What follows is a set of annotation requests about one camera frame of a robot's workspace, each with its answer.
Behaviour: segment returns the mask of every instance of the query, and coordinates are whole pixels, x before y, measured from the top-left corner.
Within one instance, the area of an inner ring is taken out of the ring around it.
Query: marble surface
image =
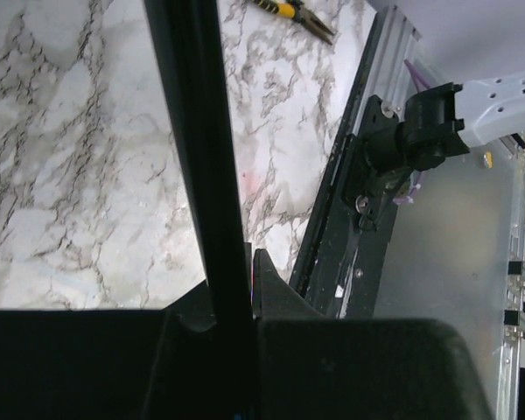
[[[284,279],[375,14],[306,3],[334,46],[220,0],[245,235]],[[0,0],[0,308],[161,307],[203,278],[142,3]]]

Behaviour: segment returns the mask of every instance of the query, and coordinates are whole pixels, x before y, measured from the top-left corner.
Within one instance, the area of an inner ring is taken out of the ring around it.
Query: white marble countertop
[[[375,14],[306,3],[333,46],[220,0],[245,235],[284,279]],[[0,0],[0,308],[161,307],[203,278],[142,3]]]

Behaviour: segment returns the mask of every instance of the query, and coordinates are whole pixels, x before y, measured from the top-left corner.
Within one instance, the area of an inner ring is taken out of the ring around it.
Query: black pole
[[[241,364],[253,360],[255,328],[217,4],[145,6],[218,331]]]

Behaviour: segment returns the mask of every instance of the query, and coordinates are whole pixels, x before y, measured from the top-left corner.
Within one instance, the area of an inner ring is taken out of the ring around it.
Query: yellow and black pliers
[[[299,0],[288,0],[286,3],[277,3],[272,0],[252,0],[252,2],[268,13],[284,16],[301,24],[307,31],[324,40],[328,45],[333,44],[329,36],[334,36],[334,32],[321,22],[315,13],[306,9],[304,2]]]

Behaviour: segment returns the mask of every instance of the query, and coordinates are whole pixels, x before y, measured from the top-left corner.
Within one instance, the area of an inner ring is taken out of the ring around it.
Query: pliers
[[[268,13],[284,16],[301,24],[307,31],[324,40],[329,46],[333,44],[328,36],[334,36],[334,32],[321,22],[315,13],[306,9],[304,2],[299,0],[287,0],[286,3],[276,3],[272,0],[252,0],[252,2]]]

